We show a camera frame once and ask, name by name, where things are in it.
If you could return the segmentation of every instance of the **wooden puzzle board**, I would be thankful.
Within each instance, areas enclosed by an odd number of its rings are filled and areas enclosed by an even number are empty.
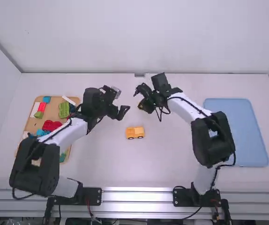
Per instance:
[[[30,132],[33,135],[36,135],[37,130],[42,129],[43,124],[46,120],[52,120],[53,122],[60,121],[62,124],[64,124],[67,121],[67,119],[61,119],[59,117],[59,104],[66,101],[61,96],[51,96],[50,102],[46,105],[46,108],[44,110],[44,115],[41,119],[31,117],[31,112],[32,112],[32,109],[33,109],[35,103],[36,102],[43,102],[43,97],[44,96],[36,97],[36,99],[32,105],[32,108],[30,110],[30,115],[27,119],[25,128],[23,130],[21,141],[27,137],[28,132]],[[76,106],[79,105],[80,100],[78,97],[68,97],[68,98],[71,99],[72,101],[74,101],[76,103]],[[66,154],[65,159],[63,162],[60,162],[60,163],[67,162],[67,160],[69,159],[71,147],[72,146],[70,146],[65,151],[65,154]],[[39,163],[40,163],[40,160],[38,160],[37,162],[33,161],[33,164],[39,164]]]

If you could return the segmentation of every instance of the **white table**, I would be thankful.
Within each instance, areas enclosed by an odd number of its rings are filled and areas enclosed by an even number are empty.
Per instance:
[[[14,152],[35,97],[39,95],[78,96],[87,87],[104,84],[122,90],[117,105],[130,105],[122,121],[105,118],[93,131],[73,144],[70,158],[60,166],[61,175],[85,186],[102,187],[103,203],[94,207],[100,217],[182,218],[195,208],[175,208],[171,190],[189,187],[197,171],[190,126],[176,114],[156,115],[137,109],[142,96],[133,97],[135,87],[151,75],[134,74],[24,74],[19,81],[0,132],[0,215],[43,216],[45,199],[33,197],[12,201],[8,176]],[[234,74],[167,74],[172,87],[202,105],[206,98],[248,98],[253,106],[269,155],[269,77]],[[127,140],[125,128],[144,126],[144,139]],[[234,219],[269,219],[269,166],[266,168],[224,168],[217,187],[230,202]],[[202,209],[194,218],[210,218]],[[87,217],[85,207],[62,206],[63,217]]]

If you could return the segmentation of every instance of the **metal extrusion frame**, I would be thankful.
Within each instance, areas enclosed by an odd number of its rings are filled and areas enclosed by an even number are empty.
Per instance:
[[[105,187],[102,204],[91,210],[99,218],[184,218],[198,207],[174,207],[172,188]],[[26,193],[17,191],[17,196]],[[232,219],[269,220],[269,192],[221,191],[221,198],[229,201]],[[46,198],[32,196],[26,200],[12,199],[10,189],[0,189],[0,217],[43,217]],[[64,218],[89,218],[86,206],[62,205]],[[59,217],[54,206],[52,217]],[[211,219],[211,209],[202,208],[191,219]]]

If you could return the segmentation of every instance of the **yellow toy car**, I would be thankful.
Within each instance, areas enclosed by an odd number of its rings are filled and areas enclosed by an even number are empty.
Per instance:
[[[126,128],[126,138],[131,140],[134,138],[143,138],[145,136],[144,127],[128,127]]]

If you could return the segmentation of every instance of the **green puzzle piece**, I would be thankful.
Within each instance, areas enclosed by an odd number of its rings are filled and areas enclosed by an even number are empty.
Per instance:
[[[60,103],[59,110],[69,110],[69,102]]]
[[[33,116],[37,119],[41,119],[43,117],[44,113],[41,111],[37,111]]]
[[[70,115],[69,110],[60,110],[59,117],[61,119],[67,118]]]

